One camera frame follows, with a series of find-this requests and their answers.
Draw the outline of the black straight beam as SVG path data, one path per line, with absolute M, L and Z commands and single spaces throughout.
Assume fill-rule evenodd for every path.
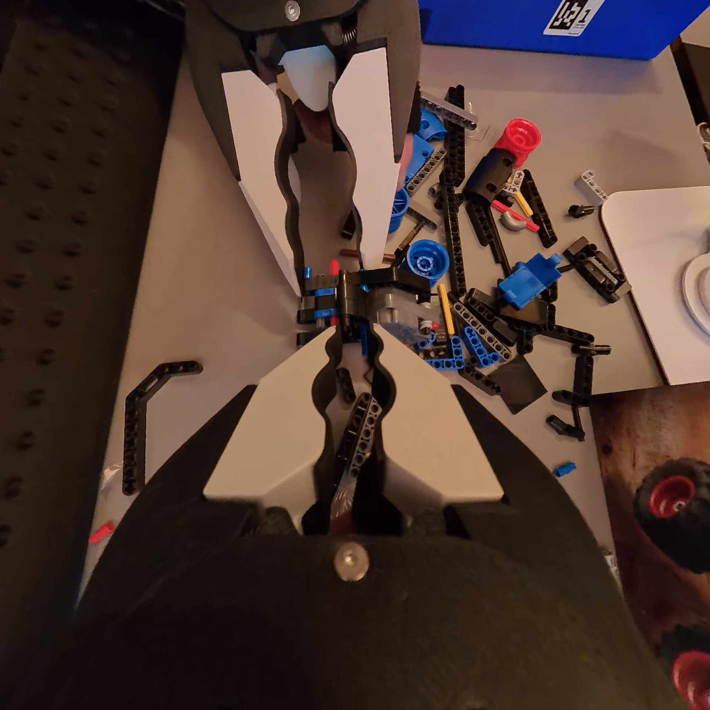
M 379 417 L 381 416 L 381 413 L 382 409 L 378 404 L 377 400 L 373 397 L 370 397 L 366 412 L 363 416 L 363 420 L 359 429 L 354 453 L 351 458 L 350 473 L 355 478 L 358 478 L 364 463 L 366 462 L 371 453 L 375 428 L 376 424 L 378 423 Z
M 336 453 L 335 465 L 337 474 L 345 472 L 350 456 L 356 447 L 361 425 L 366 417 L 371 400 L 371 394 L 363 392 L 354 403 Z

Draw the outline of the black rectangular frame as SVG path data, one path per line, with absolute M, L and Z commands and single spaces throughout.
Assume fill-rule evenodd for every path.
M 592 290 L 613 304 L 631 293 L 631 284 L 616 262 L 582 237 L 563 251 L 567 270 L 576 271 Z

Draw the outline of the black thin axle piece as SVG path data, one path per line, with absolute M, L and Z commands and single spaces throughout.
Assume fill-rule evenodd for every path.
M 407 216 L 415 220 L 415 226 L 413 226 L 403 240 L 404 246 L 409 246 L 422 229 L 428 229 L 431 232 L 436 232 L 439 229 L 440 219 L 437 215 L 432 217 L 429 214 L 422 214 L 410 206 L 407 209 Z

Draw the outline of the black grey motor assembly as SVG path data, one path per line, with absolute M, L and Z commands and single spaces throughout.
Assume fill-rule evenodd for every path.
M 306 330 L 296 334 L 299 349 L 327 330 L 339 327 L 337 286 L 340 263 L 334 260 L 326 274 L 314 275 L 310 267 L 303 272 L 304 293 L 300 299 L 296 323 Z M 363 315 L 370 323 L 382 326 L 406 345 L 428 340 L 436 330 L 437 316 L 432 314 L 433 290 L 426 278 L 401 268 L 401 264 L 374 270 L 347 271 L 366 294 Z

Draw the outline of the toy truck box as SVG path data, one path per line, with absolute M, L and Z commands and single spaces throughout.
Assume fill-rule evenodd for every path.
M 709 708 L 709 383 L 597 395 L 624 596 L 687 709 Z

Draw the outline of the blue wheel rim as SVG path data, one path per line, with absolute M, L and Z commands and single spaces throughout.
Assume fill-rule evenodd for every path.
M 391 218 L 388 227 L 388 234 L 393 234 L 399 229 L 401 222 L 403 221 L 403 218 L 406 215 L 409 207 L 410 194 L 408 190 L 403 187 L 395 193 Z
M 436 241 L 418 239 L 409 245 L 401 268 L 426 278 L 433 290 L 449 270 L 449 254 Z

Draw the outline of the blue hinged fender panel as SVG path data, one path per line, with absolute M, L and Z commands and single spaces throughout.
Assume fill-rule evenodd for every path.
M 517 262 L 512 273 L 498 284 L 502 299 L 519 310 L 526 307 L 560 279 L 562 273 L 557 267 L 561 262 L 562 257 L 556 253 L 549 257 L 538 253 L 527 262 Z

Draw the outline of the grey desk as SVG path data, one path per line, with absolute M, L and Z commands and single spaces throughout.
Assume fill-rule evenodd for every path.
M 594 215 L 568 219 L 581 202 L 574 181 L 592 170 L 609 194 L 707 185 L 699 145 L 670 48 L 653 60 L 426 46 L 422 89 L 441 96 L 463 84 L 485 138 L 467 142 L 467 170 L 513 118 L 531 120 L 542 142 L 528 160 L 563 250 L 586 236 L 609 253 Z M 337 229 L 347 202 L 346 156 L 308 138 L 295 156 L 302 185 L 301 233 L 307 263 L 327 270 L 342 242 Z M 594 369 L 594 393 L 641 389 L 662 378 L 630 297 L 606 305 L 576 274 L 563 276 L 557 319 L 610 344 Z M 117 525 L 132 499 L 121 492 L 126 396 L 158 365 L 196 360 L 199 376 L 178 377 L 148 402 L 146 474 L 157 469 L 245 385 L 295 350 L 294 292 L 275 261 L 219 150 L 193 87 L 187 57 L 175 85 L 153 216 L 133 311 L 114 421 L 104 458 L 92 535 Z M 574 462 L 559 482 L 583 513 L 600 546 L 614 550 L 591 417 L 587 442 L 548 431 L 550 413 L 568 416 L 549 395 L 518 415 L 475 388 L 474 396 L 550 468 Z

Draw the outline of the heap of black beams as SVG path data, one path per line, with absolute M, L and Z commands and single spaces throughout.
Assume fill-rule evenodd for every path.
M 515 348 L 517 354 L 527 355 L 533 350 L 537 336 L 564 342 L 576 354 L 608 354 L 610 347 L 597 345 L 594 336 L 587 332 L 556 323 L 554 303 L 536 297 L 517 310 L 507 305 L 502 298 L 486 295 L 471 289 L 462 298 L 464 305 L 498 337 L 505 345 Z

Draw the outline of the white rounded board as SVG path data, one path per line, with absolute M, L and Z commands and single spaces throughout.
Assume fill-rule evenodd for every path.
M 709 381 L 709 338 L 684 318 L 680 294 L 682 269 L 709 227 L 709 186 L 615 192 L 601 222 L 665 380 Z

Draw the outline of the black curved panel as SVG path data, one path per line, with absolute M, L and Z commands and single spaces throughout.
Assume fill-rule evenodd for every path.
M 466 181 L 462 194 L 467 202 L 491 204 L 515 170 L 517 157 L 510 151 L 493 147 L 477 164 Z

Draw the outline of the blue angle beam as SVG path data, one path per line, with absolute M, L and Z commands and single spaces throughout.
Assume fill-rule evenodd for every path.
M 488 368 L 500 363 L 500 354 L 497 351 L 490 353 L 486 350 L 474 327 L 466 326 L 461 333 L 461 339 L 476 366 Z
M 419 357 L 437 371 L 458 371 L 464 368 L 464 348 L 458 336 L 436 334 L 431 342 L 418 350 Z

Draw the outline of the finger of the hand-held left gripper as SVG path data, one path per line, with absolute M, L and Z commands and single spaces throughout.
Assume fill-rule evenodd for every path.
M 280 270 L 301 295 L 303 251 L 298 236 L 298 201 L 288 172 L 285 145 L 288 98 L 252 71 L 223 72 L 222 84 L 238 165 L 241 191 Z
M 388 237 L 400 168 L 393 132 L 386 48 L 354 54 L 330 92 L 335 127 L 354 160 L 352 209 L 359 261 L 379 268 Z

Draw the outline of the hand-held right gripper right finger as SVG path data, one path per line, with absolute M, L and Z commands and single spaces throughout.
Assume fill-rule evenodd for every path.
M 376 373 L 393 386 L 377 395 L 384 497 L 406 515 L 448 505 L 499 502 L 503 488 L 448 379 L 381 325 Z

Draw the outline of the red axle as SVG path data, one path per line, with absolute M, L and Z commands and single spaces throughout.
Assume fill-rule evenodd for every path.
M 511 213 L 513 213 L 517 218 L 519 218 L 519 219 L 525 219 L 525 221 L 527 222 L 527 225 L 528 225 L 528 228 L 527 228 L 528 230 L 530 230 L 530 231 L 532 231 L 532 232 L 538 232 L 538 231 L 539 231 L 539 226 L 537 226 L 537 224 L 536 224 L 535 222 L 533 222 L 531 219 L 526 218 L 524 215 L 519 214 L 518 212 L 516 212 L 516 211 L 513 210 L 512 208 L 508 207 L 507 205 L 501 203 L 500 201 L 498 201 L 498 200 L 493 200 L 492 203 L 491 203 L 491 207 L 492 207 L 493 209 L 495 209 L 495 210 L 496 210 L 498 213 L 500 213 L 500 214 L 505 213 L 505 212 L 511 212 Z

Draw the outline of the black connector piece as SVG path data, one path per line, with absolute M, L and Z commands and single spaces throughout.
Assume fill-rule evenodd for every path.
M 337 286 L 337 316 L 344 342 L 355 342 L 360 338 L 360 324 L 365 316 L 363 309 L 366 301 L 365 292 L 354 282 L 352 273 L 339 271 Z

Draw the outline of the black bent long beam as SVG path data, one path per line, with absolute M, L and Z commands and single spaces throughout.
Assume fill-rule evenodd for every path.
M 126 396 L 124 412 L 122 492 L 132 496 L 146 485 L 147 406 L 170 379 L 198 375 L 202 364 L 195 361 L 162 363 Z

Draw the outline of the grey long beam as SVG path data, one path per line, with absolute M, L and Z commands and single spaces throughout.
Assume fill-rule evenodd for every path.
M 442 121 L 448 121 L 469 131 L 475 131 L 478 127 L 477 116 L 445 99 L 438 99 L 429 93 L 422 92 L 420 103 L 422 109 L 437 115 Z

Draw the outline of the black bent liftarm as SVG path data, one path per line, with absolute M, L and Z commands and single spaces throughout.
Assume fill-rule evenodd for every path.
M 607 344 L 573 344 L 572 352 L 576 356 L 573 389 L 556 390 L 552 399 L 571 408 L 573 420 L 581 419 L 580 409 L 589 407 L 592 396 L 594 357 L 611 354 Z

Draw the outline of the black square flat panel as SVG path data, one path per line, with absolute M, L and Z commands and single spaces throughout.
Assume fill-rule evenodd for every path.
M 513 415 L 547 394 L 547 388 L 522 354 L 496 368 L 488 378 L 500 388 L 500 396 Z

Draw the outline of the dark desk pad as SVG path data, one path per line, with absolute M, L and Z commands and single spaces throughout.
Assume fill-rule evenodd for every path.
M 709 48 L 677 38 L 670 49 L 699 135 L 709 141 Z

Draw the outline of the long black holed beam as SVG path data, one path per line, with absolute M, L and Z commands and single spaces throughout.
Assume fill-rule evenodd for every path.
M 459 229 L 459 208 L 462 197 L 457 188 L 466 177 L 464 127 L 456 121 L 444 118 L 447 136 L 444 147 L 447 155 L 444 157 L 442 173 L 439 176 L 439 187 L 442 196 L 444 232 L 449 254 L 449 284 L 450 292 L 460 298 L 466 294 L 466 277 L 464 270 L 463 247 Z

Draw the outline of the person's left hand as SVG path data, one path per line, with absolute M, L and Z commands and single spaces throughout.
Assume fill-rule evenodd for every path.
M 332 121 L 328 109 L 315 111 L 301 99 L 295 101 L 293 109 L 306 133 L 325 145 L 333 145 Z

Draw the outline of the blue storage bin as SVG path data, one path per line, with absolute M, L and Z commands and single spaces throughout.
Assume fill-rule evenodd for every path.
M 430 45 L 651 60 L 708 1 L 419 1 Z

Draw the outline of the blue flat holed panel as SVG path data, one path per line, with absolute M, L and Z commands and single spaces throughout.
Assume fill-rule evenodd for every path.
M 434 147 L 429 142 L 416 134 L 412 136 L 412 139 L 412 155 L 405 171 L 404 187 L 406 187 L 408 182 L 420 171 L 434 153 Z

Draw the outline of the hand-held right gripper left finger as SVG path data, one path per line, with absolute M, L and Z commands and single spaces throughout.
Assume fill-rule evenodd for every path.
M 283 508 L 299 528 L 334 486 L 327 408 L 336 397 L 341 329 L 326 328 L 253 391 L 203 493 L 214 501 Z

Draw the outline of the dark grey holed beam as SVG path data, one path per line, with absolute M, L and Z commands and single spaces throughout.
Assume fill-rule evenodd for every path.
M 460 335 L 466 326 L 474 327 L 486 350 L 490 353 L 497 351 L 500 354 L 500 363 L 508 363 L 513 359 L 512 351 L 466 305 L 455 300 L 451 306 L 451 312 Z

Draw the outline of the black elbow connector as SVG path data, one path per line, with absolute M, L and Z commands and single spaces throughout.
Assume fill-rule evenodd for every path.
M 556 415 L 550 415 L 547 417 L 546 423 L 560 436 L 575 439 L 578 442 L 585 442 L 586 434 L 584 429 L 581 427 L 581 419 L 579 417 L 574 419 L 573 424 L 569 424 Z

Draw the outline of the red wheel rim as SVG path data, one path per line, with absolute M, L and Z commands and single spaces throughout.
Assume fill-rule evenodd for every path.
M 501 137 L 494 144 L 494 148 L 500 148 L 514 155 L 514 167 L 519 169 L 540 145 L 541 137 L 540 130 L 533 122 L 516 118 L 505 127 Z

